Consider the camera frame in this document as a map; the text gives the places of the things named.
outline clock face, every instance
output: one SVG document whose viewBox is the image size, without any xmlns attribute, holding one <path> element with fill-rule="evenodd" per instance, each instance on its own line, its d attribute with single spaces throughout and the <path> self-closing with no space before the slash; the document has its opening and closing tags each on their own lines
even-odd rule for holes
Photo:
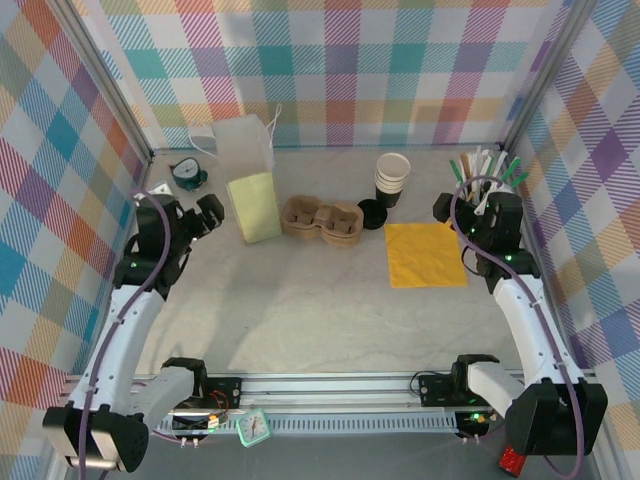
<svg viewBox="0 0 640 480">
<path fill-rule="evenodd" d="M 250 447 L 271 436 L 271 430 L 262 410 L 254 410 L 238 421 L 238 433 L 245 447 Z"/>
<path fill-rule="evenodd" d="M 185 158 L 173 167 L 173 175 L 178 178 L 189 179 L 198 174 L 199 166 L 195 158 Z"/>
</svg>

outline plaid fabric backdrop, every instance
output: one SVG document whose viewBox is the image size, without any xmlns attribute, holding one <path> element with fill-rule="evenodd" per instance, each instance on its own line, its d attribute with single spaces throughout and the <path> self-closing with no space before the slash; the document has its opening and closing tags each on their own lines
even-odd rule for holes
<svg viewBox="0 0 640 480">
<path fill-rule="evenodd" d="M 276 146 L 493 143 L 572 3 L 75 2 L 159 148 L 190 147 L 194 120 L 266 122 L 277 103 Z"/>
<path fill-rule="evenodd" d="M 640 478 L 640 3 L 600 0 L 518 147 L 527 207 L 582 367 Z"/>
<path fill-rule="evenodd" d="M 0 0 L 0 478 L 35 478 L 83 369 L 143 162 L 45 0 Z"/>
</svg>

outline stacked paper cups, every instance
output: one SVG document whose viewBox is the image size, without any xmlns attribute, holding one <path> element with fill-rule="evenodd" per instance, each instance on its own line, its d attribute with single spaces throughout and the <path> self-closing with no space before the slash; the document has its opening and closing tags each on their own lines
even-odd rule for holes
<svg viewBox="0 0 640 480">
<path fill-rule="evenodd" d="M 376 167 L 376 199 L 391 208 L 396 205 L 407 184 L 411 164 L 399 153 L 385 153 Z"/>
</svg>

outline yellow cloth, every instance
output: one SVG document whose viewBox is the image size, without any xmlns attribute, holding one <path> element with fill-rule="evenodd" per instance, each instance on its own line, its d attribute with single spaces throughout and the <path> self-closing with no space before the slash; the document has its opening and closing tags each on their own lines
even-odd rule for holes
<svg viewBox="0 0 640 480">
<path fill-rule="evenodd" d="M 228 187 L 242 236 L 247 243 L 282 235 L 271 173 L 239 178 L 230 182 Z"/>
<path fill-rule="evenodd" d="M 456 233 L 442 223 L 384 226 L 393 288 L 466 287 Z"/>
</svg>

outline green clock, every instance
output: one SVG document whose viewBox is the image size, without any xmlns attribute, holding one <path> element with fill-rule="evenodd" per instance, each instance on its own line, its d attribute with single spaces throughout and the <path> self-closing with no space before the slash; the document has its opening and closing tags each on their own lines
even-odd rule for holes
<svg viewBox="0 0 640 480">
<path fill-rule="evenodd" d="M 252 410 L 242 416 L 236 427 L 240 435 L 240 441 L 245 447 L 252 447 L 271 436 L 269 422 L 261 408 Z"/>
<path fill-rule="evenodd" d="M 193 157 L 187 157 L 169 168 L 176 185 L 188 191 L 197 190 L 209 177 L 209 174 L 200 168 L 200 164 Z"/>
</svg>

